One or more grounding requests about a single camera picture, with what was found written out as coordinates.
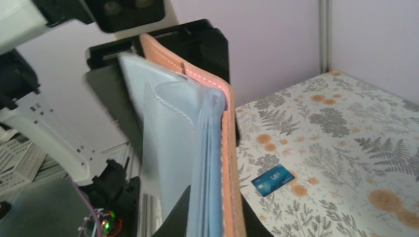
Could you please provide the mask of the blue credit card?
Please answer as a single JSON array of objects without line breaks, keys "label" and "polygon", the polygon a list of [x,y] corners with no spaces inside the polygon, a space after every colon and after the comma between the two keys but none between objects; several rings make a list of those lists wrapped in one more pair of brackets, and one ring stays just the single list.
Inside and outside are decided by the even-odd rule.
[{"label": "blue credit card", "polygon": [[251,183],[262,197],[266,197],[294,179],[293,174],[278,164],[254,178]]}]

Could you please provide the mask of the pink leather card holder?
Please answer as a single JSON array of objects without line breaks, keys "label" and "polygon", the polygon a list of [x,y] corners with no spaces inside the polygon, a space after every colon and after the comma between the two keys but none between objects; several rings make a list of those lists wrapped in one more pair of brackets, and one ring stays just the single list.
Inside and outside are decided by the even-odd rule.
[{"label": "pink leather card holder", "polygon": [[231,86],[151,35],[139,40],[143,57],[118,60],[143,122],[143,190],[159,199],[161,225],[190,185],[186,237],[246,236]]}]

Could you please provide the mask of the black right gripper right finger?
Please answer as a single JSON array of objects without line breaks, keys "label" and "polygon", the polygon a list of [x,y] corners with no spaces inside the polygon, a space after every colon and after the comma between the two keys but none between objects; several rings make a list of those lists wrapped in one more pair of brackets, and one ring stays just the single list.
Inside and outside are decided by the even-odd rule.
[{"label": "black right gripper right finger", "polygon": [[241,194],[241,198],[247,237],[273,237],[261,223],[243,194]]}]

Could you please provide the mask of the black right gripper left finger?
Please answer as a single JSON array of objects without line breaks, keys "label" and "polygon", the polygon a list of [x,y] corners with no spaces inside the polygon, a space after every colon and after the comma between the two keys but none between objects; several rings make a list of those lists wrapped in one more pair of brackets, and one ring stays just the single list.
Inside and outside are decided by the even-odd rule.
[{"label": "black right gripper left finger", "polygon": [[185,237],[191,186],[187,186],[176,205],[152,237]]}]

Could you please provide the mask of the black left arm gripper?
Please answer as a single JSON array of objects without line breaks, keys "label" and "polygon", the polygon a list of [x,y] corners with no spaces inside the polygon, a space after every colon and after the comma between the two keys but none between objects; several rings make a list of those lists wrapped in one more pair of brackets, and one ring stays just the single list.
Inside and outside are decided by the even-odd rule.
[{"label": "black left arm gripper", "polygon": [[[230,82],[228,41],[209,20],[201,19],[149,34],[187,62]],[[142,160],[143,125],[131,102],[117,59],[122,52],[144,56],[139,36],[97,45],[87,51],[90,71],[84,75],[85,82]]]}]

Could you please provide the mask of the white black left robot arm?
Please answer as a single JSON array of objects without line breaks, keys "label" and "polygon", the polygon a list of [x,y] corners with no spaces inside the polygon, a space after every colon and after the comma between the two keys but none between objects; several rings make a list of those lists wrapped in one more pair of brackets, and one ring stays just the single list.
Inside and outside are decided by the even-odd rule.
[{"label": "white black left robot arm", "polygon": [[[17,46],[65,23],[137,36],[89,48],[85,80],[137,153],[140,174],[78,136],[40,91]],[[169,0],[3,0],[0,122],[56,160],[90,210],[92,236],[138,226],[143,193],[160,198],[155,236],[244,237],[228,43],[206,19],[176,25]]]}]

